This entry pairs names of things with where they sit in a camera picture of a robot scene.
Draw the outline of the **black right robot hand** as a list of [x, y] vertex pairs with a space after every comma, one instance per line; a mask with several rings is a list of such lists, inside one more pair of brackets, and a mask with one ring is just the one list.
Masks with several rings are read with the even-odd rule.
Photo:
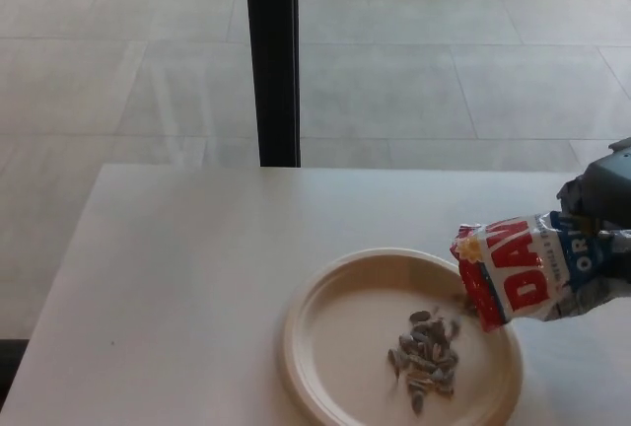
[[591, 162], [575, 179], [573, 211], [593, 219], [600, 232], [615, 237], [612, 249], [630, 251], [630, 138], [608, 146], [611, 153]]

